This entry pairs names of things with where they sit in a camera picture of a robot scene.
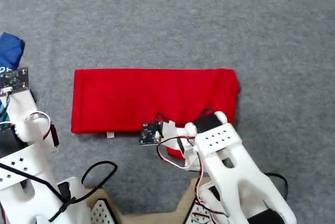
gray felt surface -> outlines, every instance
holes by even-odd
[[[298,223],[335,222],[335,0],[0,0],[0,30],[26,41],[21,66],[61,141],[58,180],[113,160],[105,188],[123,213],[173,210],[196,174],[136,137],[71,134],[73,71],[234,68],[245,147],[287,177]]]

wooden board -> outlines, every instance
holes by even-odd
[[[204,178],[202,184],[209,181],[210,178]],[[191,180],[189,187],[185,191],[174,212],[122,215],[103,189],[98,190],[94,195],[87,199],[87,204],[92,208],[99,198],[106,198],[120,224],[182,224],[194,199],[195,182],[195,178]]]

black cable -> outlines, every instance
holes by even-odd
[[[205,109],[203,109],[200,112],[200,116],[199,117],[203,117],[209,111],[214,112],[214,110],[212,108],[205,108]],[[162,132],[163,125],[160,126],[160,124],[159,124],[159,117],[161,117],[164,122],[169,122],[169,121],[167,120],[167,118],[162,113],[160,113],[160,112],[156,113],[155,124],[156,124],[156,127],[157,127],[157,131],[158,131],[159,135],[161,136],[161,138],[164,138],[163,132]],[[175,126],[176,127],[184,127],[185,125],[186,124],[176,124]]]
[[[6,106],[0,112],[0,118],[7,112],[7,109],[8,109],[9,103],[10,103],[10,94],[11,94],[11,92],[7,92]]]
[[[284,196],[283,196],[283,198],[284,198],[284,200],[287,200],[287,197],[288,197],[288,181],[287,181],[287,179],[284,176],[282,176],[282,175],[280,175],[278,173],[264,173],[264,174],[266,176],[268,176],[268,177],[272,176],[272,177],[281,178],[284,181],[284,183],[285,183],[285,190],[284,190]]]
[[[90,168],[88,168],[86,170],[86,172],[84,173],[83,177],[82,177],[82,184],[84,183],[85,181],[85,178],[87,177],[87,175],[89,174],[89,172],[95,168],[96,166],[98,165],[102,165],[102,164],[110,164],[112,165],[114,168],[113,170],[97,185],[95,186],[91,191],[89,191],[87,194],[85,194],[83,197],[79,198],[79,199],[76,199],[75,197],[71,198],[70,200],[68,200],[67,202],[64,202],[63,205],[59,208],[59,210],[54,214],[54,216],[52,216],[50,219],[49,219],[49,222],[53,222],[54,220],[56,220],[56,218],[63,212],[66,211],[67,207],[69,205],[72,205],[72,204],[76,204],[76,203],[79,203],[81,201],[84,201],[86,200],[87,198],[89,198],[92,194],[94,194],[97,190],[99,190],[114,174],[115,172],[117,171],[118,169],[118,166],[117,164],[115,164],[114,162],[112,161],[108,161],[108,160],[105,160],[105,161],[99,161],[93,165],[90,166]]]
[[[10,166],[8,166],[8,165],[5,165],[5,164],[3,164],[3,163],[0,163],[0,168],[5,169],[5,170],[7,170],[7,171],[10,171],[10,172],[12,172],[12,173],[15,173],[15,174],[17,174],[17,175],[20,175],[20,176],[22,176],[22,177],[28,178],[28,179],[30,179],[30,180],[32,180],[32,181],[36,181],[36,182],[38,182],[38,183],[41,183],[41,184],[47,186],[48,189],[50,189],[50,190],[56,195],[56,197],[57,197],[60,201],[62,201],[63,203],[66,202],[66,199],[63,198],[63,196],[62,196],[60,193],[58,193],[57,190],[54,189],[54,187],[53,187],[49,182],[47,182],[47,181],[45,181],[45,180],[42,180],[41,178],[38,178],[38,177],[33,176],[33,175],[31,175],[31,174],[28,174],[28,173],[22,172],[22,171],[20,171],[20,170],[17,170],[17,169],[15,169],[15,168],[10,167]]]
[[[157,131],[158,131],[159,135],[161,136],[161,138],[164,138],[163,132],[162,132],[163,125],[162,125],[162,127],[159,125],[159,117],[161,117],[164,122],[168,122],[168,121],[162,113],[159,113],[159,112],[156,113],[155,123],[156,123]]]

black circuit board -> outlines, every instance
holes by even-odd
[[[149,144],[158,144],[160,139],[155,137],[157,131],[156,123],[147,123],[143,124],[141,133],[140,133],[140,145],[149,145]]]
[[[12,87],[12,93],[29,89],[28,68],[9,71],[0,74],[0,96],[5,96],[4,88]]]

wire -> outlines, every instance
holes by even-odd
[[[43,135],[43,140],[44,139],[46,139],[47,138],[47,136],[49,135],[49,133],[50,133],[50,130],[51,130],[51,119],[50,119],[50,117],[49,117],[49,115],[48,114],[46,114],[46,113],[44,113],[44,112],[42,112],[42,111],[35,111],[35,112],[33,112],[33,113],[31,113],[28,117],[27,117],[27,119],[28,118],[30,118],[31,116],[33,116],[33,115],[42,115],[42,116],[44,116],[47,120],[48,120],[48,131]]]
[[[200,159],[200,156],[199,156],[199,153],[197,154],[198,155],[198,158],[199,158],[199,163],[200,163],[200,171],[199,171],[199,177],[195,183],[195,186],[194,186],[194,192],[195,192],[195,198],[197,200],[197,204],[201,205],[203,208],[205,208],[206,210],[208,210],[209,212],[213,213],[213,214],[217,214],[217,215],[224,215],[228,218],[228,215],[225,213],[225,212],[221,212],[221,211],[215,211],[215,210],[212,210],[208,207],[206,207],[200,197],[199,197],[199,185],[200,185],[200,182],[204,176],[204,168],[203,168],[203,163],[201,162],[201,159]]]
[[[155,115],[155,123],[156,123],[156,127],[157,127],[157,131],[159,133],[159,135],[161,136],[161,138],[164,138],[163,136],[163,126],[161,127],[159,125],[159,117],[161,117],[163,119],[164,122],[168,122],[167,119],[165,118],[165,116],[162,113],[157,112]]]
[[[5,165],[3,163],[0,163],[0,168],[2,169],[5,169],[7,171],[10,171],[12,173],[15,173],[17,175],[20,175],[22,177],[25,177],[25,178],[28,178],[32,181],[36,181],[40,184],[43,184],[45,186],[47,186],[47,188],[49,190],[51,190],[53,192],[53,194],[55,194],[55,196],[63,203],[63,205],[59,208],[59,210],[56,212],[56,214],[51,217],[49,219],[49,222],[53,222],[62,212],[64,212],[67,207],[71,204],[76,204],[76,203],[79,203],[83,200],[86,200],[87,198],[89,198],[92,194],[94,194],[98,189],[100,189],[113,175],[114,173],[117,171],[118,169],[118,166],[117,164],[115,164],[114,162],[112,161],[100,161],[100,162],[97,162],[95,164],[93,164],[89,169],[87,169],[87,171],[85,172],[83,178],[82,178],[82,182],[84,182],[86,176],[88,175],[88,173],[96,166],[98,165],[101,165],[101,164],[111,164],[114,168],[113,170],[97,185],[95,186],[91,191],[89,191],[87,194],[85,194],[83,197],[79,198],[79,199],[76,199],[76,198],[71,198],[70,200],[66,200],[49,182],[41,179],[41,178],[38,178],[36,176],[33,176],[31,174],[28,174],[28,173],[25,173],[25,172],[22,172],[20,170],[17,170],[13,167],[10,167],[8,165]]]
[[[115,164],[114,162],[112,161],[108,161],[108,160],[105,160],[105,161],[99,161],[93,165],[90,166],[90,168],[87,169],[87,171],[84,173],[83,177],[82,177],[82,184],[84,183],[87,175],[90,173],[90,171],[95,168],[96,166],[98,165],[102,165],[102,164],[110,164],[112,165],[114,168],[113,170],[97,185],[95,186],[91,191],[89,191],[87,194],[85,194],[83,197],[79,198],[79,199],[76,199],[75,197],[71,198],[70,200],[66,201],[63,203],[63,205],[59,208],[59,210],[54,214],[54,216],[52,216],[50,219],[49,219],[49,222],[53,222],[54,220],[56,220],[56,218],[63,212],[66,211],[66,209],[68,208],[69,205],[72,205],[72,204],[76,204],[76,203],[79,203],[81,201],[84,201],[86,200],[87,198],[89,198],[92,194],[94,194],[97,190],[99,190],[114,174],[115,172],[117,171],[118,169],[118,166],[117,164]]]
[[[7,218],[6,218],[5,210],[2,207],[1,203],[0,203],[0,208],[1,208],[1,215],[2,215],[2,219],[4,221],[4,224],[7,224]]]
[[[287,181],[287,179],[284,176],[282,176],[282,175],[280,175],[278,173],[264,173],[264,174],[266,176],[268,176],[268,177],[272,176],[272,177],[281,178],[284,181],[284,183],[285,183],[285,190],[284,190],[284,196],[283,196],[283,198],[284,198],[284,200],[287,200],[287,197],[288,197],[288,181]]]
[[[62,196],[56,189],[54,189],[54,187],[53,187],[49,182],[47,182],[47,181],[45,181],[45,180],[43,180],[43,179],[41,179],[41,178],[38,178],[38,177],[36,177],[36,176],[33,176],[33,175],[29,174],[29,173],[25,173],[25,172],[22,172],[22,171],[20,171],[20,170],[17,170],[17,169],[15,169],[15,168],[10,167],[10,166],[8,166],[8,165],[5,165],[5,164],[3,164],[3,163],[0,163],[0,168],[5,169],[5,170],[7,170],[7,171],[10,171],[10,172],[12,172],[12,173],[15,173],[15,174],[17,174],[17,175],[20,175],[20,176],[22,176],[22,177],[28,178],[28,179],[30,179],[30,180],[32,180],[32,181],[36,181],[36,182],[38,182],[38,183],[41,183],[41,184],[47,186],[48,189],[50,189],[50,190],[56,195],[56,197],[57,197],[60,201],[62,201],[62,202],[66,202],[66,199],[65,199],[65,198],[64,198],[64,197],[63,197],[63,196]]]
[[[159,147],[161,146],[161,144],[163,144],[163,143],[165,143],[165,142],[168,142],[168,141],[170,141],[170,140],[172,140],[172,139],[178,139],[178,138],[180,138],[180,139],[187,139],[187,140],[189,140],[189,139],[194,139],[194,137],[190,137],[190,136],[176,136],[176,137],[172,137],[172,138],[166,139],[166,140],[160,142],[160,143],[157,145],[157,147],[156,147],[157,154],[158,154],[158,156],[159,156],[163,161],[165,161],[166,163],[168,163],[168,164],[170,164],[170,165],[174,165],[174,166],[178,167],[179,169],[189,169],[189,168],[191,167],[191,165],[193,165],[193,163],[198,159],[198,157],[196,157],[196,158],[195,158],[189,165],[187,165],[187,166],[180,166],[180,165],[178,165],[178,164],[172,162],[171,160],[165,158],[165,157],[161,154],[161,152],[160,152],[160,150],[159,150]]]
[[[7,95],[6,95],[6,106],[3,108],[3,110],[0,112],[0,118],[5,115],[5,113],[7,112],[7,109],[8,109],[8,106],[9,106],[9,103],[10,103],[10,94],[11,92],[7,92]]]

